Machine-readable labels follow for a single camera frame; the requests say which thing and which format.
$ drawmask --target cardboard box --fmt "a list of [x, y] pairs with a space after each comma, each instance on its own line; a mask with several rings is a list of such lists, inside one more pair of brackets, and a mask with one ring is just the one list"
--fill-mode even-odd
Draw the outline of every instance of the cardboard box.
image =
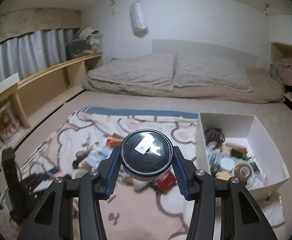
[[288, 170], [275, 143], [261, 122], [252, 115], [203, 112], [198, 114], [196, 156], [200, 169], [210, 174], [204, 131], [212, 127], [221, 128], [226, 141], [246, 146], [247, 154], [256, 156], [258, 167], [266, 174], [265, 187], [250, 191], [256, 200], [266, 198], [289, 178]]

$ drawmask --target canister lid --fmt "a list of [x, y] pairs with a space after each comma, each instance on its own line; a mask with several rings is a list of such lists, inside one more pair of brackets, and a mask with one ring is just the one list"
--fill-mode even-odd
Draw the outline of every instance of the canister lid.
[[141, 177], [154, 177], [169, 169], [173, 146], [163, 133], [142, 129], [130, 133], [120, 147], [126, 171]]

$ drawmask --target plastic bag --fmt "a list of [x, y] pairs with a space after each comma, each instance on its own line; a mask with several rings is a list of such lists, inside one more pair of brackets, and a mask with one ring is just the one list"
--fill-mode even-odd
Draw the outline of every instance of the plastic bag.
[[129, 14], [134, 32], [139, 32], [148, 28], [140, 2], [135, 2], [129, 7]]
[[97, 169], [99, 163], [110, 157], [113, 148], [107, 146], [97, 147], [94, 151], [89, 153], [89, 155], [84, 158], [84, 160], [80, 163], [80, 168], [87, 168], [88, 165], [92, 169]]

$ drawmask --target white headboard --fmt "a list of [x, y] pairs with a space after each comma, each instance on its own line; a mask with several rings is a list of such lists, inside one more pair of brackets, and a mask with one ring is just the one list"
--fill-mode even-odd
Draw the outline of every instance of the white headboard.
[[179, 40], [153, 40], [153, 53], [179, 53], [197, 55], [216, 55], [221, 57], [234, 58], [245, 69], [255, 68], [257, 56], [237, 49], [231, 49], [221, 45]]

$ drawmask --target curtain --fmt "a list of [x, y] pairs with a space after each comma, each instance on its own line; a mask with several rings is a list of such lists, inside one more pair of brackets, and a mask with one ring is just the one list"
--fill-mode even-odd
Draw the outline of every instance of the curtain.
[[67, 60], [65, 44], [76, 29], [37, 31], [0, 44], [0, 82], [19, 73], [20, 80]]

